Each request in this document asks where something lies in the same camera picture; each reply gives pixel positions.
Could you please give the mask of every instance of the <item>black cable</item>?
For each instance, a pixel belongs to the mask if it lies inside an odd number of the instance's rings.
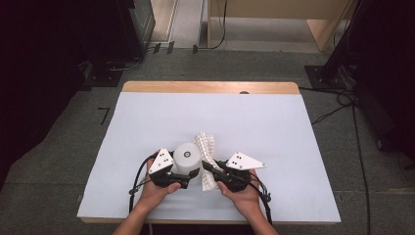
[[[365,190],[365,195],[366,195],[366,217],[367,217],[367,234],[370,235],[371,234],[371,225],[370,225],[370,199],[369,199],[369,187],[367,184],[367,178],[366,178],[366,171],[364,168],[364,164],[363,164],[363,158],[362,158],[362,152],[361,152],[361,146],[360,146],[360,137],[359,137],[359,131],[358,131],[358,126],[357,126],[357,121],[356,121],[356,113],[355,113],[355,107],[356,107],[356,100],[355,99],[351,99],[349,97],[349,95],[354,95],[354,92],[352,90],[344,90],[341,92],[337,92],[337,91],[331,91],[331,90],[315,90],[315,89],[311,89],[311,88],[304,88],[301,87],[300,89],[302,90],[309,90],[309,91],[315,91],[315,92],[324,92],[324,93],[330,93],[330,94],[337,94],[337,102],[341,105],[339,108],[335,109],[334,111],[330,112],[327,115],[322,116],[323,118],[321,118],[318,121],[323,120],[324,118],[332,115],[333,113],[337,112],[338,110],[341,110],[342,108],[345,107],[349,107],[351,106],[352,109],[352,113],[353,113],[353,124],[354,124],[354,131],[356,134],[356,143],[357,143],[357,151],[358,151],[358,155],[359,155],[359,160],[360,160],[360,167],[362,170],[362,177],[363,177],[363,182],[364,182],[364,190]],[[349,99],[349,103],[343,103],[340,100],[341,96],[346,96]]]
[[[227,9],[227,5],[228,5],[228,0],[225,1],[225,9],[223,10],[223,34],[222,34],[222,39],[220,40],[219,44],[217,44],[217,46],[215,47],[206,47],[206,48],[198,48],[198,50],[214,50],[216,48],[218,48],[220,45],[222,45],[223,41],[225,40],[225,36],[226,36],[226,9]]]
[[[150,183],[150,182],[152,182],[152,180],[150,179],[150,180],[147,180],[147,181],[144,181],[144,182],[142,182],[142,183],[139,183],[138,185],[137,185],[137,187],[141,187],[141,186],[143,186],[143,185],[145,185],[145,184],[147,184],[147,183]]]
[[[129,71],[129,70],[132,70],[132,69],[134,69],[138,64],[140,64],[140,61],[141,61],[141,58],[139,58],[137,61],[136,61],[136,63],[134,64],[134,66],[131,66],[131,67],[128,67],[128,68],[121,68],[121,69],[111,69],[110,68],[110,71]]]
[[[260,179],[258,178],[258,176],[254,175],[251,173],[251,175],[254,177],[254,179],[251,179],[253,181],[257,181],[259,183],[259,186],[262,188],[262,195],[265,197],[266,202],[271,202],[271,194],[268,193],[268,189],[266,189],[265,184],[262,183],[262,181],[260,181]]]
[[[252,183],[248,183],[251,187],[255,189],[255,191],[258,193],[260,199],[262,200],[263,206],[265,207],[265,213],[266,213],[266,219],[268,220],[269,224],[272,225],[272,218],[271,218],[271,208],[268,206],[268,202],[264,198],[263,194],[259,191],[259,189],[253,185]]]
[[[222,35],[222,39],[220,40],[219,44],[217,44],[217,46],[209,48],[211,50],[214,50],[216,48],[218,48],[220,45],[222,45],[223,40],[225,40],[225,35],[226,35],[226,7],[228,5],[228,0],[225,1],[225,9],[223,10],[223,35]]]
[[[321,92],[321,93],[328,93],[328,94],[336,94],[337,95],[337,102],[341,105],[340,107],[336,108],[335,110],[333,110],[332,112],[325,114],[323,116],[320,116],[317,120],[315,120],[314,122],[311,123],[311,125],[318,123],[322,120],[324,120],[325,118],[328,118],[329,116],[335,114],[336,112],[346,108],[346,107],[350,107],[355,103],[354,99],[350,98],[350,95],[354,96],[354,92],[352,90],[343,90],[343,91],[335,91],[335,90],[330,90],[330,89],[313,89],[313,88],[306,88],[306,87],[299,87],[300,90],[308,90],[308,91],[314,91],[314,92]],[[345,96],[347,97],[347,99],[349,100],[348,103],[343,103],[341,101],[341,97]]]
[[[148,157],[146,160],[144,160],[144,161],[141,163],[140,168],[139,168],[139,169],[138,169],[138,171],[137,171],[137,175],[135,176],[135,179],[134,179],[134,184],[133,184],[133,186],[132,186],[132,189],[129,191],[129,195],[130,195],[130,201],[129,201],[129,212],[131,212],[131,211],[132,211],[132,209],[133,209],[133,205],[134,205],[134,197],[135,197],[135,193],[137,193],[137,192],[138,192],[138,187],[139,187],[139,186],[141,186],[141,185],[143,185],[143,184],[146,184],[146,183],[150,182],[150,181],[147,181],[147,182],[141,183],[140,185],[137,185],[138,178],[140,177],[141,170],[143,169],[144,165],[145,165],[145,164],[146,164],[149,160],[151,160],[151,159],[155,159],[155,158],[156,158],[156,156],[157,156],[157,153],[155,153],[155,154],[151,155],[151,156],[150,156],[150,157]]]
[[[349,65],[347,65],[347,68],[346,65],[340,65],[339,75],[345,82],[351,85],[351,87],[354,87],[356,85],[356,81],[352,78],[352,74],[349,70],[351,70],[351,67]]]
[[[363,176],[363,182],[364,182],[364,192],[366,195],[366,217],[367,217],[367,234],[370,235],[370,200],[369,200],[369,187],[367,185],[367,179],[366,179],[366,171],[364,169],[363,164],[363,158],[362,158],[362,152],[360,148],[360,138],[359,138],[359,130],[357,128],[357,121],[356,121],[356,113],[354,110],[355,105],[352,105],[352,111],[353,111],[353,123],[354,123],[354,131],[356,133],[356,141],[357,141],[357,151],[359,154],[360,159],[360,167],[362,169],[362,176]]]

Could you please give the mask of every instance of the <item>human hand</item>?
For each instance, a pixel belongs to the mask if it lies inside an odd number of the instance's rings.
[[[134,209],[139,208],[145,213],[149,213],[152,209],[156,208],[162,202],[165,196],[174,193],[181,187],[180,183],[173,183],[165,188],[161,188],[155,185],[151,181],[150,175],[147,173],[153,162],[154,160],[149,160],[147,162],[145,182],[150,182],[144,184],[140,199],[138,200],[137,205],[134,207]]]
[[[250,173],[253,174],[251,175],[251,179],[254,179],[256,177],[255,170],[250,169]],[[256,188],[259,186],[257,180],[252,180],[251,183]],[[217,185],[219,186],[222,195],[230,199],[238,212],[244,217],[247,217],[248,214],[253,214],[253,212],[260,212],[258,193],[250,185],[248,185],[245,190],[236,193],[231,192],[226,185],[220,181],[217,182]]]

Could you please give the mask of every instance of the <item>white paper sheet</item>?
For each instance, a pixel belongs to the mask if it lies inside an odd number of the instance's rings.
[[[271,193],[274,221],[341,221],[301,95],[254,94],[121,92],[77,216],[126,218],[141,162],[200,131],[213,135],[216,159],[242,152],[266,163],[256,172]],[[148,219],[244,221],[219,191],[203,192],[201,184],[169,195]]]

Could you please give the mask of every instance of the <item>white cylinder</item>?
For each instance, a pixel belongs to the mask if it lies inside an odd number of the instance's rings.
[[[202,155],[199,147],[194,143],[185,143],[177,147],[173,154],[174,163],[177,167],[177,173],[188,175],[190,171],[199,168],[199,174],[190,182],[199,182],[201,180]]]

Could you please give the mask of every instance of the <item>hand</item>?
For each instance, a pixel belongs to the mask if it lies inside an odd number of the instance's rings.
[[[253,180],[256,173],[253,169],[250,169],[250,173],[253,174],[251,175],[251,183],[257,188],[259,182]],[[232,193],[224,183],[217,182],[217,185],[222,195],[230,199],[238,212],[247,219],[255,235],[278,235],[274,227],[268,223],[262,214],[259,206],[259,195],[253,187],[248,185],[244,191]]]
[[[254,179],[254,175],[256,176],[255,170],[250,169],[250,173],[253,174],[251,179]],[[259,186],[257,180],[252,180],[251,183],[256,188]],[[217,185],[219,186],[222,195],[230,199],[238,212],[244,217],[247,217],[249,213],[260,211],[258,193],[250,185],[248,185],[244,191],[236,193],[232,193],[226,185],[220,181],[217,182]]]
[[[152,166],[154,160],[147,162],[146,179],[145,182],[150,181],[150,175],[147,173]],[[152,181],[144,184],[143,192],[140,199],[137,202],[135,208],[140,208],[144,212],[148,213],[152,209],[156,208],[168,194],[174,193],[181,187],[180,183],[173,183],[168,187],[161,188],[156,186]]]

